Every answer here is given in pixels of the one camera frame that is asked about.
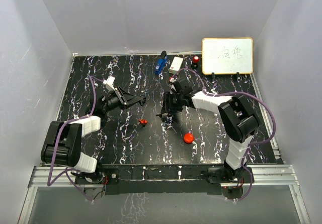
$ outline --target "blue object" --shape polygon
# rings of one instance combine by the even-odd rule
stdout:
[[[154,70],[154,73],[155,74],[160,74],[163,67],[165,66],[166,64],[166,61],[168,60],[168,56],[167,56],[167,52],[164,50],[162,51],[160,57],[159,57],[159,60],[157,61],[157,64],[156,64],[156,67],[155,67],[155,70]]]

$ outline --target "red cap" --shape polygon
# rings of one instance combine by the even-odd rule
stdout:
[[[199,57],[198,56],[195,56],[193,57],[193,62],[196,64],[199,62]]]
[[[195,140],[195,137],[191,133],[186,133],[183,137],[183,140],[185,141],[185,143],[191,144],[193,140]]]

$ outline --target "whiteboard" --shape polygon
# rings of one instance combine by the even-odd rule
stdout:
[[[251,74],[252,38],[205,38],[202,40],[204,74]]]

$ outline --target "black marbled table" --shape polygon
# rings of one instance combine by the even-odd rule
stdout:
[[[102,164],[167,165],[167,164],[222,164],[228,152],[229,140],[217,114],[205,110],[184,108],[177,117],[162,121],[160,113],[163,92],[169,91],[168,69],[174,56],[184,59],[183,66],[190,67],[194,55],[169,55],[163,72],[154,74],[157,55],[135,56],[81,56],[74,58],[70,77],[65,90],[58,120],[68,120],[85,114],[92,93],[89,76],[100,79],[114,76],[115,86],[135,95],[146,95],[146,104],[139,104],[127,110],[115,109],[108,113],[109,120],[104,129],[87,135],[82,141],[82,152],[93,156]],[[251,77],[243,75],[216,76],[212,81],[202,75],[201,67],[197,72],[202,76],[208,91],[225,93],[244,91],[255,95]],[[194,88],[201,84],[192,73],[186,74]],[[96,82],[97,96],[104,88]],[[263,125],[258,129],[255,140],[268,137],[263,117],[257,102],[252,106]],[[142,128],[139,119],[147,119]],[[193,133],[196,144],[185,144],[183,136]],[[271,145],[253,145],[248,162],[254,164],[276,163]]]

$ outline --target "white wall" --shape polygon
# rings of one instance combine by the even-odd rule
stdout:
[[[73,53],[200,51],[205,37],[257,39],[277,0],[44,0]]]
[[[259,88],[312,223],[322,220],[322,0],[279,0],[255,44]]]
[[[71,52],[42,0],[0,0],[0,223],[17,223]]]

